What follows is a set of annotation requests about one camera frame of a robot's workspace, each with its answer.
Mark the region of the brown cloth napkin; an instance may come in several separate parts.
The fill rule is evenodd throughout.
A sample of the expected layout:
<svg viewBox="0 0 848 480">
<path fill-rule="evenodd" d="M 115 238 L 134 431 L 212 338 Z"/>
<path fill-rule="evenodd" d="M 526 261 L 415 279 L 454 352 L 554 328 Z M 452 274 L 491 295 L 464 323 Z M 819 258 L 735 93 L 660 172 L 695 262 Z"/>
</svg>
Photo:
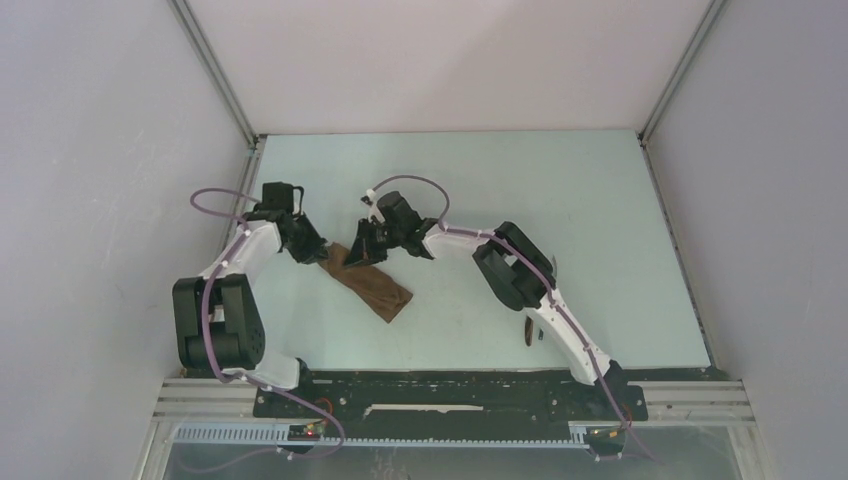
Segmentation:
<svg viewBox="0 0 848 480">
<path fill-rule="evenodd" d="M 374 266 L 345 267 L 343 262 L 349 253 L 343 245 L 332 243 L 327 247 L 328 258 L 319 265 L 390 324 L 411 302 L 413 293 Z"/>
</svg>

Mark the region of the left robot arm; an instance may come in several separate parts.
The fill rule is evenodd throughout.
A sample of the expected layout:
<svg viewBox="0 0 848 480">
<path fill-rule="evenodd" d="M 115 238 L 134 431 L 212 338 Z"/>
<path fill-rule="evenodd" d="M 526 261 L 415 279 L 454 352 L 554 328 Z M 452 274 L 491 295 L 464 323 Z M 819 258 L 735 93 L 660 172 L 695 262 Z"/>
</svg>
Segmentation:
<svg viewBox="0 0 848 480">
<path fill-rule="evenodd" d="M 254 212 L 212 265 L 177 280 L 172 288 L 177 350 L 187 369 L 279 389 L 278 404 L 299 417 L 314 408 L 316 390 L 301 380 L 304 361 L 266 348 L 253 294 L 263 269 L 282 251 L 299 264 L 328 258 L 327 241 L 305 214 Z"/>
</svg>

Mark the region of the left controller board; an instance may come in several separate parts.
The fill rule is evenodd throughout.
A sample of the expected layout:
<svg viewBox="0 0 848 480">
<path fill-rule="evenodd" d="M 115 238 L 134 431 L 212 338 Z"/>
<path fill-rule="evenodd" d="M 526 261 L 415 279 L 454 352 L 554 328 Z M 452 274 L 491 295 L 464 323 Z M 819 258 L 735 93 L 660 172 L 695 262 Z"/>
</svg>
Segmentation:
<svg viewBox="0 0 848 480">
<path fill-rule="evenodd" d="M 324 434 L 323 423 L 296 424 L 288 427 L 289 441 L 318 441 Z"/>
</svg>

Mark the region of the controller board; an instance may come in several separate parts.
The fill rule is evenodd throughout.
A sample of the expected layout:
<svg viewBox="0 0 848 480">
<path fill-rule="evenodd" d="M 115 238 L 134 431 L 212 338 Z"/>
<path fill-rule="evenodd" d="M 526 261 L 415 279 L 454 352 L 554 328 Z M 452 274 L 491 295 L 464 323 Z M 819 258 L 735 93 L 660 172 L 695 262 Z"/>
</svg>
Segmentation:
<svg viewBox="0 0 848 480">
<path fill-rule="evenodd" d="M 596 442 L 621 441 L 626 436 L 625 428 L 591 428 L 587 431 L 587 440 Z"/>
<path fill-rule="evenodd" d="M 289 441 L 318 441 L 324 434 L 323 423 L 296 424 L 288 427 Z"/>
</svg>

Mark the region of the right controller board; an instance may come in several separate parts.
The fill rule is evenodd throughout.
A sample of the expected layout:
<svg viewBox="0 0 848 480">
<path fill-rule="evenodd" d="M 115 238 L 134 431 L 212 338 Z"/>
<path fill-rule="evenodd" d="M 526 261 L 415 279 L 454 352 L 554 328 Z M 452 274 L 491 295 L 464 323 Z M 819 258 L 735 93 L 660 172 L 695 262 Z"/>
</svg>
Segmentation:
<svg viewBox="0 0 848 480">
<path fill-rule="evenodd" d="M 625 428 L 591 428 L 587 431 L 587 440 L 596 442 L 621 441 L 626 436 Z"/>
</svg>

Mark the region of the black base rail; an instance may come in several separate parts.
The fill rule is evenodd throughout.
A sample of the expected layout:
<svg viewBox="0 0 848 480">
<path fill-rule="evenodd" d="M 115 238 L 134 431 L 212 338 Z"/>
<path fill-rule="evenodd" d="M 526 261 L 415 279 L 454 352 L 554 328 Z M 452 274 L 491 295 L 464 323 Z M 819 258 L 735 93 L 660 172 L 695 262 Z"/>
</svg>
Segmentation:
<svg viewBox="0 0 848 480">
<path fill-rule="evenodd" d="M 320 370 L 294 393 L 357 438 L 553 440 L 577 424 L 648 418 L 640 387 L 588 386 L 567 370 Z"/>
</svg>

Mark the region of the left aluminium frame post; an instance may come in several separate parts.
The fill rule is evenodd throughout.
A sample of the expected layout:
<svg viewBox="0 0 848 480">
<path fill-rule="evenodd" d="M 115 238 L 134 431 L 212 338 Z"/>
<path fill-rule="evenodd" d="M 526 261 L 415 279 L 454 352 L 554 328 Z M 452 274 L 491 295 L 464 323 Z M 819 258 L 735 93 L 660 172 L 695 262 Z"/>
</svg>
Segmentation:
<svg viewBox="0 0 848 480">
<path fill-rule="evenodd" d="M 255 148 L 259 135 L 251 125 L 194 8 L 186 0 L 168 0 L 167 3 L 241 136 L 249 148 Z"/>
</svg>

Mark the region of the aluminium frame post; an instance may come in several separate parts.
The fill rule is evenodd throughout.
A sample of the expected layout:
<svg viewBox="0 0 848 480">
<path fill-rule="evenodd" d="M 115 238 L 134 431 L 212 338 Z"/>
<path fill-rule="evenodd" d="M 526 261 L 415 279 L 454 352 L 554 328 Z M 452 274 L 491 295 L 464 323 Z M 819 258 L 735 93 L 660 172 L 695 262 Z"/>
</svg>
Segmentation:
<svg viewBox="0 0 848 480">
<path fill-rule="evenodd" d="M 728 0 L 711 0 L 708 3 L 683 53 L 675 64 L 670 77 L 639 132 L 638 137 L 643 147 L 646 147 L 650 143 L 671 102 L 693 67 L 697 56 L 707 43 L 709 36 L 729 4 L 730 1 Z"/>
<path fill-rule="evenodd" d="M 259 135 L 251 125 L 194 8 L 186 0 L 168 0 L 167 3 L 241 136 L 249 148 L 255 148 Z"/>
</svg>

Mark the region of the right aluminium frame post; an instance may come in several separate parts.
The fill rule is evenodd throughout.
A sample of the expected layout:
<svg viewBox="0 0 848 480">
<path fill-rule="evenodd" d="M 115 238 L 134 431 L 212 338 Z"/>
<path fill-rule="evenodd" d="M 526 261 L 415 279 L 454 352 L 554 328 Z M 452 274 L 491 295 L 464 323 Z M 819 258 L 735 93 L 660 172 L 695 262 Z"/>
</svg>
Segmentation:
<svg viewBox="0 0 848 480">
<path fill-rule="evenodd" d="M 683 53 L 675 64 L 670 77 L 639 132 L 638 137 L 643 147 L 646 147 L 650 143 L 671 102 L 693 67 L 697 56 L 707 43 L 709 36 L 729 4 L 730 1 L 728 0 L 711 0 L 708 3 Z"/>
</svg>

